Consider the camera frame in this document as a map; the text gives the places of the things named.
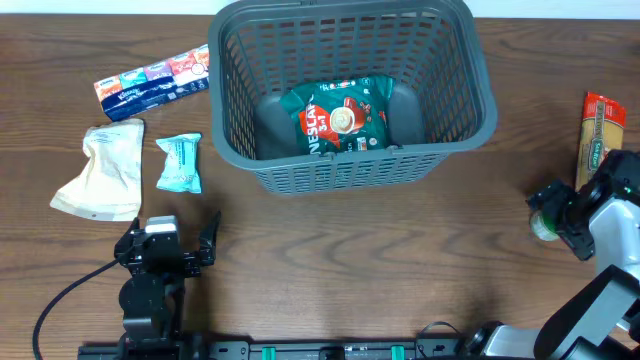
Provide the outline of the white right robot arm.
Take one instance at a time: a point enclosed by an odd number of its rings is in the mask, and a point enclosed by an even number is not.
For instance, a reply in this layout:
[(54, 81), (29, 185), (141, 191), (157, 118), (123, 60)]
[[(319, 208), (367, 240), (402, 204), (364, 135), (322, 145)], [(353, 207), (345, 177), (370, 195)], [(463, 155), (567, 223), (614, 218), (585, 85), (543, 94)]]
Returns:
[(562, 240), (596, 276), (539, 329), (488, 323), (464, 345), (468, 355), (503, 359), (636, 359), (611, 338), (639, 338), (639, 155), (614, 150), (579, 190), (561, 181), (532, 194), (530, 227)]

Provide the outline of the red spaghetti packet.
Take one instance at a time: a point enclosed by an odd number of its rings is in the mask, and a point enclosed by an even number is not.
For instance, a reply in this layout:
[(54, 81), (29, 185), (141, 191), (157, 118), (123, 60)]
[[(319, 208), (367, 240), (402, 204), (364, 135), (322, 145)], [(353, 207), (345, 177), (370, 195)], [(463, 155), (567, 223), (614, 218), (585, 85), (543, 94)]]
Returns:
[(583, 104), (575, 189), (584, 186), (611, 150), (623, 145), (626, 109), (617, 101), (588, 92)]

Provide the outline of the grey plastic basket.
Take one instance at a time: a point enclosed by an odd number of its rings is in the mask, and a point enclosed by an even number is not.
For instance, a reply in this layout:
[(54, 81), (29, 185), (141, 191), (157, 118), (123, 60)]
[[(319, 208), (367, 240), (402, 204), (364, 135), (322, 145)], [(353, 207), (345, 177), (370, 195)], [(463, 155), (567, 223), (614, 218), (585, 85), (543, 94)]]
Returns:
[[(498, 113), (474, 19), (461, 1), (238, 1), (208, 32), (212, 137), (267, 190), (302, 194), (419, 180), (484, 145)], [(281, 100), (308, 82), (394, 82), (389, 143), (301, 148)]]

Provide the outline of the green Nescafe coffee bag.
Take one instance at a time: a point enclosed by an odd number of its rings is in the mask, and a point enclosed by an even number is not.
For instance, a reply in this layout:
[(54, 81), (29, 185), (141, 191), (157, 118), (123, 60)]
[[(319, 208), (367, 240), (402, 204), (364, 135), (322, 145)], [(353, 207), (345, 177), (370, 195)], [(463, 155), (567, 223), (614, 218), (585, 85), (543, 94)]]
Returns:
[(305, 155), (385, 149), (391, 145), (387, 112), (394, 85), (386, 75), (310, 82), (282, 96), (280, 105)]

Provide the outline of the green lid jar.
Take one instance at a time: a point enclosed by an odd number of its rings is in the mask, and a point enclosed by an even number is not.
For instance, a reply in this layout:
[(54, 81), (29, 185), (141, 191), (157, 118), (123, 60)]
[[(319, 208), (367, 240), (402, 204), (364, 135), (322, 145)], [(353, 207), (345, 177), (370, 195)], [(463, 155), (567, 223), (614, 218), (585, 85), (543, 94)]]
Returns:
[(542, 241), (552, 242), (559, 239), (555, 231), (545, 222), (540, 210), (536, 210), (531, 214), (529, 225), (532, 233)]

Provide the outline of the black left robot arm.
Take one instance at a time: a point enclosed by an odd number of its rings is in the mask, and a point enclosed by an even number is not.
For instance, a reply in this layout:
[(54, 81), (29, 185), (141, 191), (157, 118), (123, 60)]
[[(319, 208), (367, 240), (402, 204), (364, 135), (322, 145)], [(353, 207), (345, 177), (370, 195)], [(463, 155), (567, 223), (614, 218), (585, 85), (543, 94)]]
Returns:
[(199, 277), (216, 259), (217, 212), (198, 236), (199, 248), (183, 249), (174, 215), (134, 219), (114, 246), (114, 258), (131, 278), (119, 292), (123, 327), (135, 343), (169, 341), (180, 333), (187, 278)]

